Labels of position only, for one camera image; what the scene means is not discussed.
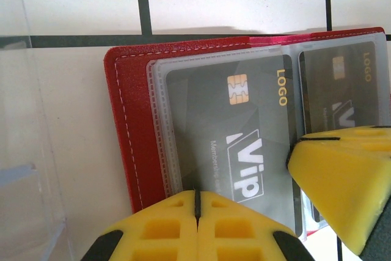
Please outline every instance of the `red leather cover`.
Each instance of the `red leather cover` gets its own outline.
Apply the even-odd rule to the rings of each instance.
[[[111,48],[104,57],[104,69],[133,212],[166,198],[147,82],[146,66],[150,61],[258,46],[336,39],[374,32],[384,31],[382,28],[368,28],[304,35],[231,37]]]

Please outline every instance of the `card chip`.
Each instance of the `card chip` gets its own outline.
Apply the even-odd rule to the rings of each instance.
[[[333,57],[332,68],[334,71],[334,79],[345,78],[345,62],[343,56]]]
[[[249,101],[247,75],[235,75],[227,78],[230,104],[235,105]]]

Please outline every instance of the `white stitching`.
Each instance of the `white stitching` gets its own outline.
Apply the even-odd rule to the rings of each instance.
[[[364,35],[364,34],[367,35],[367,34],[373,34],[373,33],[378,33],[378,32],[377,31],[373,31],[373,32],[365,32],[365,33],[359,33],[358,32],[358,33],[349,33],[349,34],[328,35],[328,36],[310,37],[310,38],[304,38],[304,39],[293,39],[293,40],[272,42],[272,43],[236,43],[236,44],[216,45],[216,46],[202,47],[202,48],[188,48],[188,49],[186,49],[186,51],[195,51],[195,50],[199,50],[199,49],[202,50],[202,49],[224,48],[224,47],[228,47],[228,46],[237,46],[237,45],[282,45],[284,43],[292,43],[292,42],[297,42],[297,41],[306,42],[306,41],[311,41],[311,40],[315,40],[315,39],[326,39],[326,38],[330,38],[330,37],[346,37],[346,36]],[[119,94],[120,94],[120,100],[121,100],[121,104],[122,104],[122,108],[123,108],[123,114],[124,114],[124,118],[125,118],[126,133],[128,135],[128,139],[129,139],[129,147],[130,147],[130,152],[131,152],[131,155],[132,155],[132,161],[133,161],[133,164],[134,164],[134,173],[136,174],[137,188],[138,188],[138,191],[139,191],[141,208],[144,208],[144,207],[143,207],[143,204],[142,204],[142,197],[141,197],[141,191],[140,191],[140,185],[139,185],[139,178],[138,178],[138,175],[137,175],[136,161],[135,161],[134,156],[133,156],[133,147],[132,147],[132,143],[131,143],[131,140],[130,140],[130,133],[129,133],[128,122],[127,122],[127,117],[126,117],[125,105],[124,105],[123,99],[122,99],[121,87],[120,87],[120,82],[119,82],[119,77],[118,77],[117,61],[120,58],[126,58],[126,57],[136,57],[136,56],[144,56],[144,55],[152,55],[152,54],[162,54],[162,53],[174,53],[174,52],[177,52],[177,50],[164,51],[164,52],[160,51],[160,52],[146,53],[146,54],[145,53],[140,53],[140,54],[122,55],[122,56],[117,57],[115,59],[115,61],[114,61],[115,74],[116,74],[116,78],[117,78],[117,86],[118,86],[118,90],[119,90]]]
[[[125,104],[123,103],[123,99],[122,99],[122,93],[121,93],[121,87],[120,87],[120,80],[119,80],[119,78],[118,78],[117,60],[118,60],[118,59],[116,59],[115,62],[114,62],[115,76],[116,76],[116,78],[117,78],[117,85],[118,85],[118,90],[119,90],[119,94],[120,94],[120,100],[121,100],[121,104],[122,104],[122,108],[123,108],[123,114],[124,114],[124,116],[125,116],[126,133],[127,133],[127,135],[128,135],[129,147],[130,147],[130,154],[131,154],[131,156],[132,156],[132,161],[133,161],[133,166],[134,166],[134,173],[136,174],[136,183],[137,183],[137,188],[138,188],[138,190],[139,190],[139,197],[140,197],[141,209],[143,209],[144,206],[143,206],[143,204],[142,204],[142,199],[141,199],[141,191],[140,191],[139,176],[138,176],[138,174],[137,174],[136,162],[135,162],[135,160],[134,160],[132,142],[130,141],[129,126],[128,126],[128,121],[127,121],[127,117],[126,117]]]

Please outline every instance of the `credit card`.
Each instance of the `credit card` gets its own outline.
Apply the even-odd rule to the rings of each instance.
[[[214,191],[302,232],[286,160],[296,141],[290,56],[180,68],[166,86],[183,189]]]
[[[373,42],[303,51],[299,63],[306,133],[380,123]]]

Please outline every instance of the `clear plastic stand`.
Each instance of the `clear plastic stand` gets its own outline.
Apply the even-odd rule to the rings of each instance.
[[[0,21],[0,260],[73,260],[23,0]]]

